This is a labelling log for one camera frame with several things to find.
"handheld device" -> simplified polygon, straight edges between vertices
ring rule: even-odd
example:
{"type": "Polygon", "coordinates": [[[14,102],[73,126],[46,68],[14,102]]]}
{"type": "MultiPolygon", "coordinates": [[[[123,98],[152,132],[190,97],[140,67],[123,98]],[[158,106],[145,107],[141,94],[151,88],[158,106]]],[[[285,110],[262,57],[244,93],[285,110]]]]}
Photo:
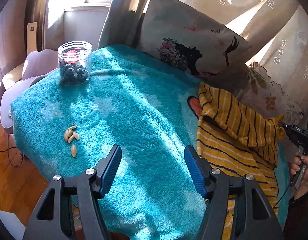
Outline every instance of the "handheld device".
{"type": "Polygon", "coordinates": [[[235,195],[235,208],[230,240],[284,239],[276,215],[252,174],[233,177],[212,169],[192,145],[186,146],[184,158],[197,193],[209,199],[196,240],[222,239],[231,194],[235,195]]]}
{"type": "Polygon", "coordinates": [[[55,175],[33,210],[23,240],[75,239],[71,195],[78,198],[85,239],[110,240],[97,199],[110,191],[121,159],[122,149],[114,145],[106,158],[81,175],[55,175]]]}
{"type": "MultiPolygon", "coordinates": [[[[284,127],[289,140],[298,147],[299,157],[302,155],[308,155],[308,122],[307,130],[295,124],[286,124],[284,122],[279,122],[279,126],[284,127]]],[[[291,182],[297,190],[300,187],[300,183],[307,169],[307,165],[301,162],[299,168],[299,171],[297,171],[297,173],[293,176],[291,182]]]]}

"cable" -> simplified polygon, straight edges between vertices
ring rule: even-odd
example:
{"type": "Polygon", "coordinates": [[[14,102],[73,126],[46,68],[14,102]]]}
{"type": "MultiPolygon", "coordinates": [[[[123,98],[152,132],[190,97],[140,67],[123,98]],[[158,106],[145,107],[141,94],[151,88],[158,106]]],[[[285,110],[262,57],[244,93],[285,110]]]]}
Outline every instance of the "cable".
{"type": "Polygon", "coordinates": [[[279,201],[281,201],[281,199],[285,196],[287,190],[289,189],[289,187],[291,186],[292,184],[289,184],[284,192],[284,194],[280,197],[280,199],[277,201],[277,203],[273,206],[273,209],[275,208],[275,206],[278,205],[279,201]]]}
{"type": "Polygon", "coordinates": [[[1,151],[1,150],[0,150],[0,152],[1,152],[1,153],[7,152],[7,154],[8,154],[8,159],[9,159],[10,164],[11,164],[13,167],[16,168],[16,167],[19,167],[19,166],[22,164],[24,157],[22,156],[21,162],[20,162],[19,164],[17,164],[17,165],[13,165],[13,164],[11,163],[10,155],[9,155],[9,150],[10,150],[10,149],[17,149],[17,147],[10,147],[10,148],[9,148],[9,139],[10,139],[10,134],[8,135],[8,148],[7,148],[6,150],[4,150],[4,151],[1,151]]]}

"hand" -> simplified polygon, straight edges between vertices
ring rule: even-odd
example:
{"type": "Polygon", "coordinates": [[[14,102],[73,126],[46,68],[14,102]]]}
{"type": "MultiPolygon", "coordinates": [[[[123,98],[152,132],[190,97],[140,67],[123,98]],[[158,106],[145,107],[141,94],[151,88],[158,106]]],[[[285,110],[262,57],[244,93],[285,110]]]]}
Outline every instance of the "hand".
{"type": "MultiPolygon", "coordinates": [[[[293,164],[292,164],[291,169],[290,169],[291,177],[294,176],[296,174],[296,172],[299,171],[299,169],[300,169],[299,166],[301,164],[301,160],[299,159],[298,155],[299,155],[299,153],[296,152],[293,164]]],[[[300,198],[301,196],[305,195],[308,192],[308,156],[302,155],[301,159],[302,159],[304,164],[307,164],[307,169],[306,169],[305,174],[304,174],[304,176],[301,180],[299,189],[295,190],[294,200],[296,200],[297,198],[300,198]]]]}

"striped cloth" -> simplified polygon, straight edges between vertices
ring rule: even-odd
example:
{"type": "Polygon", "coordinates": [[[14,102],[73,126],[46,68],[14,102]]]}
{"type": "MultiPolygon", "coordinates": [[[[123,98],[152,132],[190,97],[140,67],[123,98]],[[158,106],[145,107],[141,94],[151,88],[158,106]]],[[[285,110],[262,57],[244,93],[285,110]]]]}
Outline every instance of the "striped cloth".
{"type": "MultiPolygon", "coordinates": [[[[202,113],[198,122],[197,152],[212,168],[230,176],[253,174],[270,204],[277,202],[278,185],[274,173],[277,144],[284,129],[284,116],[264,119],[239,103],[228,91],[200,83],[202,113]]],[[[233,224],[234,195],[229,195],[223,239],[229,239],[233,224]]],[[[278,206],[274,209],[278,215],[278,206]]]]}

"purple armchair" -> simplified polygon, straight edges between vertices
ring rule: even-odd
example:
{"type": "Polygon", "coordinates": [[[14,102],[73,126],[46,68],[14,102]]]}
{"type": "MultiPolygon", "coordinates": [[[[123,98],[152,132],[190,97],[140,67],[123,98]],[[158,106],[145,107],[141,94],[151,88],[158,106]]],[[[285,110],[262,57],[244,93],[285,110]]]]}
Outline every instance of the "purple armchair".
{"type": "Polygon", "coordinates": [[[43,51],[33,51],[24,62],[22,78],[12,87],[6,90],[1,101],[1,124],[4,130],[13,133],[13,121],[10,107],[12,101],[21,93],[27,90],[57,68],[57,51],[45,49],[43,51]]]}

